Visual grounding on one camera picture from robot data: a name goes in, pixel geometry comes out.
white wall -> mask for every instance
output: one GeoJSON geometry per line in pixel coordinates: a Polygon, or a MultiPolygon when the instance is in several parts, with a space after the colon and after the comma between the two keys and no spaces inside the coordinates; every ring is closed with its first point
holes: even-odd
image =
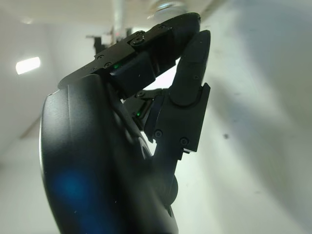
{"type": "Polygon", "coordinates": [[[49,24],[47,36],[54,58],[58,80],[94,60],[94,40],[86,36],[101,36],[110,29],[89,24],[49,24]]]}
{"type": "Polygon", "coordinates": [[[0,10],[0,152],[39,116],[56,77],[45,27],[27,25],[0,10]],[[17,75],[18,61],[40,57],[40,68],[17,75]]]}
{"type": "Polygon", "coordinates": [[[212,89],[198,153],[177,166],[180,234],[312,233],[311,11],[229,0],[203,22],[212,89]]]}
{"type": "Polygon", "coordinates": [[[0,157],[0,232],[58,234],[39,166],[39,122],[0,157]]]}

light fixture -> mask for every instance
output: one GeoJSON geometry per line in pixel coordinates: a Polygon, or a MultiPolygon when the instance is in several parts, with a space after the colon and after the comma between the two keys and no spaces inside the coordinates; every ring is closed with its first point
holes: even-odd
{"type": "Polygon", "coordinates": [[[38,67],[40,67],[40,59],[39,57],[34,57],[18,62],[15,68],[18,75],[20,75],[38,67]]]}

black screw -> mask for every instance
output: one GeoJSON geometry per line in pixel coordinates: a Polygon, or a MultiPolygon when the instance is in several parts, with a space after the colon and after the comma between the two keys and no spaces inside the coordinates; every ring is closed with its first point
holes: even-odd
{"type": "Polygon", "coordinates": [[[136,96],[139,98],[139,97],[142,97],[144,95],[145,95],[145,92],[144,91],[140,91],[140,92],[137,93],[136,96]]]}
{"type": "Polygon", "coordinates": [[[104,65],[104,68],[108,68],[110,65],[112,65],[111,62],[107,62],[105,65],[104,65]]]}
{"type": "Polygon", "coordinates": [[[141,45],[143,42],[144,42],[144,37],[139,37],[139,38],[133,39],[132,44],[141,45]]]}
{"type": "Polygon", "coordinates": [[[189,144],[189,140],[186,137],[182,137],[180,139],[180,143],[181,143],[181,145],[186,146],[189,144]]]}
{"type": "Polygon", "coordinates": [[[162,137],[162,131],[158,129],[155,131],[154,135],[156,138],[161,138],[162,137]]]}

ceiling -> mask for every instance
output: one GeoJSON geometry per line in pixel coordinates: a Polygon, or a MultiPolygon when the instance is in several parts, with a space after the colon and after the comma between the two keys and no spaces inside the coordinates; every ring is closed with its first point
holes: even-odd
{"type": "MultiPolygon", "coordinates": [[[[150,6],[155,0],[125,0],[126,27],[150,27],[150,6]]],[[[202,13],[212,0],[185,0],[189,12],[202,13]]],[[[113,0],[0,0],[0,7],[23,22],[91,23],[113,25],[113,0]]]]}

